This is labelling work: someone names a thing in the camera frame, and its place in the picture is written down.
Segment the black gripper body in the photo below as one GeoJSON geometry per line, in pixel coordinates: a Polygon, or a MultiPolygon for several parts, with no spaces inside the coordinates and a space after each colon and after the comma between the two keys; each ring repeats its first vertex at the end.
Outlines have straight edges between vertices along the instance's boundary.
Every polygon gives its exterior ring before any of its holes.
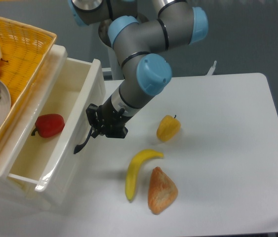
{"type": "Polygon", "coordinates": [[[123,115],[125,108],[116,110],[111,102],[105,102],[99,107],[99,134],[108,138],[125,138],[128,129],[125,127],[127,122],[123,115]]]}

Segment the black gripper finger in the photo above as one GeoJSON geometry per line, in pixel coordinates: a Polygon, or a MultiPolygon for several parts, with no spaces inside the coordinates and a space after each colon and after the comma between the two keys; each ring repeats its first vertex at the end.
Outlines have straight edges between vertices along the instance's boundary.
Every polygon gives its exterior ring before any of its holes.
{"type": "Polygon", "coordinates": [[[87,115],[88,122],[93,128],[97,128],[99,124],[98,115],[97,115],[98,109],[99,107],[92,103],[86,108],[86,115],[87,115]]]}
{"type": "Polygon", "coordinates": [[[97,136],[104,136],[105,135],[105,126],[99,126],[99,127],[91,127],[92,133],[91,137],[96,138],[97,136]]]}

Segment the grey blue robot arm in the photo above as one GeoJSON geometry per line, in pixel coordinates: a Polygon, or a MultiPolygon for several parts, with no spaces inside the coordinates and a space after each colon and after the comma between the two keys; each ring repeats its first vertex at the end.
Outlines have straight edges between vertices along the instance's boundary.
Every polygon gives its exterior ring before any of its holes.
{"type": "Polygon", "coordinates": [[[68,4],[79,25],[111,21],[107,36],[124,81],[103,105],[89,105],[86,114],[90,136],[124,138],[126,123],[172,78],[171,67],[160,54],[204,39],[207,15],[185,0],[154,1],[158,17],[147,22],[138,20],[135,0],[71,0],[68,4]]]}

